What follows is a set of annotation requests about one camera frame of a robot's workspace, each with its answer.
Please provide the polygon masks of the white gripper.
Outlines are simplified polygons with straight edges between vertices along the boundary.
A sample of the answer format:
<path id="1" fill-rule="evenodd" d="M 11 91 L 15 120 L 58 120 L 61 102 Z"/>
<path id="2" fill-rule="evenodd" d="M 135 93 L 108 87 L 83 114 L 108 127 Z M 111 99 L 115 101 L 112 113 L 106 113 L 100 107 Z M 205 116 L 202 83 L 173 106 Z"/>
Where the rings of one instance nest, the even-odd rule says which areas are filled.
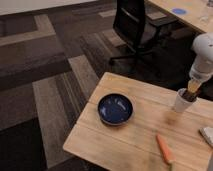
<path id="1" fill-rule="evenodd" d="M 191 67 L 189 76 L 191 80 L 188 82 L 187 90 L 190 93 L 196 93 L 200 88 L 201 83 L 207 82 L 213 77 L 213 71 L 211 73 L 204 73 L 195 69 L 194 66 Z"/>

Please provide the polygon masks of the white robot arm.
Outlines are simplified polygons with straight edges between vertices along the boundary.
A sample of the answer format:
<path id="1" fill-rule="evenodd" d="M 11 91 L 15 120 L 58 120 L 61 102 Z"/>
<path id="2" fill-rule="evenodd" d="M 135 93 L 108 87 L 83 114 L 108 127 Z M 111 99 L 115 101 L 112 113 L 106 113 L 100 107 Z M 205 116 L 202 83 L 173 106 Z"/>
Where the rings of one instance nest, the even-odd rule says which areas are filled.
<path id="1" fill-rule="evenodd" d="M 198 35 L 193 41 L 192 49 L 196 57 L 189 72 L 187 90 L 195 93 L 213 76 L 213 33 Z"/>

